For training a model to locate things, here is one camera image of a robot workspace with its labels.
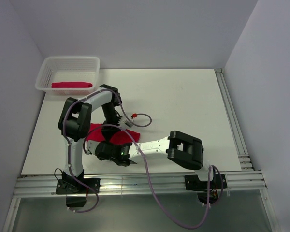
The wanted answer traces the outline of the white plastic basket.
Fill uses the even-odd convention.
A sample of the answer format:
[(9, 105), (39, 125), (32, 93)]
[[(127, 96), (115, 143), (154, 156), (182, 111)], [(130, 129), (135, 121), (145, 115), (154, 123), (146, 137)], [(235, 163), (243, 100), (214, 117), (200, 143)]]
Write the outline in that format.
[[(52, 56), (44, 60), (35, 88), (49, 95), (87, 95), (97, 85), (100, 70), (98, 57)], [(52, 87), (53, 83), (86, 82), (91, 87)]]

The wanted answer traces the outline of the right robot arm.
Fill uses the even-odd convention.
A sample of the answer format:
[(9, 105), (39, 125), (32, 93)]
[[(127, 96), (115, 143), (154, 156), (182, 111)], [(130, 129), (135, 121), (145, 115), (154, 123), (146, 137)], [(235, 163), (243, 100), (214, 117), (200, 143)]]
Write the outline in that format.
[(118, 166), (144, 164), (148, 166), (150, 160), (162, 159), (171, 161), (178, 166), (194, 171), (195, 174), (184, 177), (186, 190), (211, 192), (226, 189), (225, 175), (216, 167), (203, 159), (203, 144), (196, 137), (180, 131), (171, 131), (170, 135), (151, 142), (125, 143), (115, 145), (111, 142), (100, 142), (93, 148), (87, 145), (99, 160), (112, 161)]

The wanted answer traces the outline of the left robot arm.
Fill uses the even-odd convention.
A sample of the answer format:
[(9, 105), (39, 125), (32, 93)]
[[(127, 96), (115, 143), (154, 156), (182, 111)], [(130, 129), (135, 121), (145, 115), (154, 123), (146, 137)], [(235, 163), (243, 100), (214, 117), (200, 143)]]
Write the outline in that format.
[(85, 189), (84, 168), (82, 162), (83, 142), (90, 130), (92, 112), (102, 108), (107, 126), (102, 129), (106, 141), (119, 131), (111, 125), (119, 125), (120, 116), (115, 107), (122, 103), (118, 89), (109, 85), (101, 85), (93, 93), (76, 99), (66, 99), (61, 112), (58, 128), (66, 140), (66, 164), (62, 172), (63, 184), (73, 193)]

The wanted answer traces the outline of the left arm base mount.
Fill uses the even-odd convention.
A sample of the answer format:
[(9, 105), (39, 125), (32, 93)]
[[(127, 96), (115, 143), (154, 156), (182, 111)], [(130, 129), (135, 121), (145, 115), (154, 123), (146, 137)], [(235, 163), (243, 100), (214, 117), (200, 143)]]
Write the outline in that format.
[(71, 176), (59, 179), (56, 186), (56, 195), (66, 196), (66, 206), (79, 209), (87, 203), (89, 194), (98, 194), (100, 189), (99, 178), (85, 178), (80, 180), (83, 184)]

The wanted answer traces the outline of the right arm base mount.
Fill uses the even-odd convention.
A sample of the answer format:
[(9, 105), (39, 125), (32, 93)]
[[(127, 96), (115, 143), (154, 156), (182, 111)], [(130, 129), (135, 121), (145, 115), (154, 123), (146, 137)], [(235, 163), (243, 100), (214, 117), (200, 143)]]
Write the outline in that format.
[[(207, 180), (201, 181), (199, 177), (195, 175), (184, 176), (185, 187), (187, 191), (196, 191), (198, 200), (201, 203), (206, 204), (207, 202)], [(224, 174), (214, 173), (212, 180), (210, 181), (210, 194), (209, 203), (214, 204), (219, 200), (220, 190), (224, 191), (227, 189), (227, 180)]]

